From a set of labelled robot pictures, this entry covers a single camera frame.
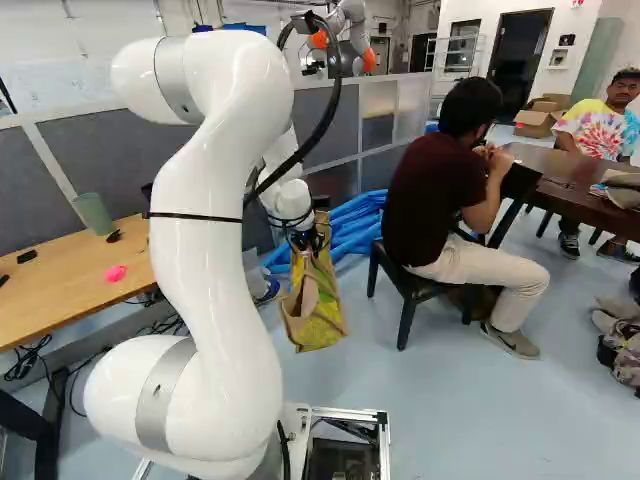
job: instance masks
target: maroon shirt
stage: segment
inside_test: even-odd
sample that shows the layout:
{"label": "maroon shirt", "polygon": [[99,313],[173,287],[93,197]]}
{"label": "maroon shirt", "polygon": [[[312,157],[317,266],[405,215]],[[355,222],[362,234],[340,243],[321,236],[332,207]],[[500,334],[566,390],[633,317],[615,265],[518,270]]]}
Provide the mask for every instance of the maroon shirt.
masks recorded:
{"label": "maroon shirt", "polygon": [[402,265],[435,262],[463,207],[486,197],[486,161],[440,132],[414,141],[391,180],[382,217],[387,253]]}

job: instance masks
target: green panel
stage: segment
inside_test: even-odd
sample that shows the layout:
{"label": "green panel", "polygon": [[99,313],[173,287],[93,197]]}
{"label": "green panel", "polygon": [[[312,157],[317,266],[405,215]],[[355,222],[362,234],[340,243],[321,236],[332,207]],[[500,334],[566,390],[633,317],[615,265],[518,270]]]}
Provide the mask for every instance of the green panel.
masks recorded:
{"label": "green panel", "polygon": [[598,88],[603,81],[602,76],[615,54],[623,28],[624,21],[621,18],[597,20],[578,79],[571,93],[572,105],[585,98],[597,96]]}

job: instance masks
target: beige pants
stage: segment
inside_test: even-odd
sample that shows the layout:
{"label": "beige pants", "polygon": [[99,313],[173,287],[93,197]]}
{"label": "beige pants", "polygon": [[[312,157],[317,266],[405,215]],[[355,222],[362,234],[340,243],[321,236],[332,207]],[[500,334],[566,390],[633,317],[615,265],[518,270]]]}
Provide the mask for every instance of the beige pants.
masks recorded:
{"label": "beige pants", "polygon": [[549,272],[526,258],[467,242],[451,234],[438,260],[409,272],[443,283],[506,287],[491,314],[491,324],[503,332],[518,330],[549,285]]}

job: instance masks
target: pink object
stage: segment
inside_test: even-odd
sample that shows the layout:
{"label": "pink object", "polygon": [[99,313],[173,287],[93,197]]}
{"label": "pink object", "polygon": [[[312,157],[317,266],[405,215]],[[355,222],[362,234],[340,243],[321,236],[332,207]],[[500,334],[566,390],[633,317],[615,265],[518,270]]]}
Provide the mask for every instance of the pink object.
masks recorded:
{"label": "pink object", "polygon": [[117,267],[111,267],[104,272],[104,278],[109,283],[116,283],[122,280],[127,275],[127,267],[124,265],[118,265]]}

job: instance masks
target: green cup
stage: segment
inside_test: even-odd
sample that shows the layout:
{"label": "green cup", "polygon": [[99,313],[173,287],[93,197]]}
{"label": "green cup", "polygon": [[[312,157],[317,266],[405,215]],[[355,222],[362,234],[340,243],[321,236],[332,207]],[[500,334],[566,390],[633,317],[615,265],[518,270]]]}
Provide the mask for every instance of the green cup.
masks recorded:
{"label": "green cup", "polygon": [[113,225],[107,208],[102,203],[100,195],[95,192],[83,193],[71,201],[82,223],[93,230],[96,235],[109,235],[116,227]]}

